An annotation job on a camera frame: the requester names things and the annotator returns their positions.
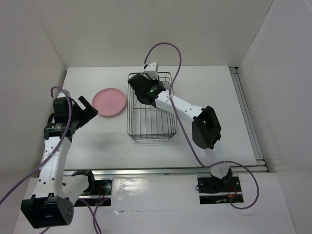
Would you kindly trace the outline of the pink plastic plate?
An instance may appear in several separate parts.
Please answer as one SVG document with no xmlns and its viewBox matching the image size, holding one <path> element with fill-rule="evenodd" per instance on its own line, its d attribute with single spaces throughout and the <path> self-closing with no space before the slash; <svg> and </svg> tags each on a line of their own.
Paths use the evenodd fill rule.
<svg viewBox="0 0 312 234">
<path fill-rule="evenodd" d="M 92 106 L 102 117 L 113 117 L 118 115 L 125 107 L 126 95 L 119 89 L 106 88 L 95 94 Z"/>
</svg>

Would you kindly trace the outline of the clear glass plate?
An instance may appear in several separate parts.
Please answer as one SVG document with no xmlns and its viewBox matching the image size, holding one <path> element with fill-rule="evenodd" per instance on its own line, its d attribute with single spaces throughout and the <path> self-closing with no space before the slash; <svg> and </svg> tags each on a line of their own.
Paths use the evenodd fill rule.
<svg viewBox="0 0 312 234">
<path fill-rule="evenodd" d="M 167 81 L 163 81 L 163 86 L 168 90 L 170 88 L 170 84 Z"/>
</svg>

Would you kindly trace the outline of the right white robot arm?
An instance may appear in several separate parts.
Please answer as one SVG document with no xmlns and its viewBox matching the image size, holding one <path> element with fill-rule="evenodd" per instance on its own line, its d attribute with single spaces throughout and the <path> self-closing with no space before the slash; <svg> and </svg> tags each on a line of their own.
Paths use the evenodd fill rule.
<svg viewBox="0 0 312 234">
<path fill-rule="evenodd" d="M 190 104 L 171 94 L 161 81 L 147 79 L 142 74 L 134 75 L 128 80 L 128 84 L 140 103 L 167 111 L 178 120 L 190 124 L 193 143 L 203 149 L 214 163 L 223 160 L 221 126 L 212 107 L 202 108 Z"/>
</svg>

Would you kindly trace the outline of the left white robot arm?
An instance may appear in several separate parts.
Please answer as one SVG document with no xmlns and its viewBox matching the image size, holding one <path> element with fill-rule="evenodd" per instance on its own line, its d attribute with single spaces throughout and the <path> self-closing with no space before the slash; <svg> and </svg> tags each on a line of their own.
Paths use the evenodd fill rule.
<svg viewBox="0 0 312 234">
<path fill-rule="evenodd" d="M 44 128 L 44 153 L 40 174 L 30 199 L 21 203 L 21 211 L 34 229 L 69 225 L 74 204 L 83 193 L 92 194 L 96 182 L 92 171 L 75 171 L 63 181 L 65 162 L 76 130 L 93 119 L 98 111 L 84 98 L 79 101 L 59 95 L 53 101 L 54 112 Z"/>
</svg>

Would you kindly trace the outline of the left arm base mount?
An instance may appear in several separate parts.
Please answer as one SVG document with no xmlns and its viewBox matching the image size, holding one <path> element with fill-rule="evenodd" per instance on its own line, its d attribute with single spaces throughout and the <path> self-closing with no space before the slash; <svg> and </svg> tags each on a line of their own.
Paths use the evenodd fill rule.
<svg viewBox="0 0 312 234">
<path fill-rule="evenodd" d="M 71 178 L 87 177 L 86 189 L 79 198 L 85 200 L 90 206 L 111 206 L 112 179 L 95 179 L 91 170 L 74 171 Z"/>
</svg>

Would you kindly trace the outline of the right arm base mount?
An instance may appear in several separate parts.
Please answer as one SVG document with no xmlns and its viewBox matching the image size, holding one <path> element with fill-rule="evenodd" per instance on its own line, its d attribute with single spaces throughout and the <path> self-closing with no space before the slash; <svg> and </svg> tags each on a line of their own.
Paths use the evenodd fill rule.
<svg viewBox="0 0 312 234">
<path fill-rule="evenodd" d="M 200 204 L 243 203 L 244 198 L 240 181 L 237 176 L 230 179 L 225 187 L 218 187 L 211 177 L 198 177 L 195 189 L 199 192 Z"/>
</svg>

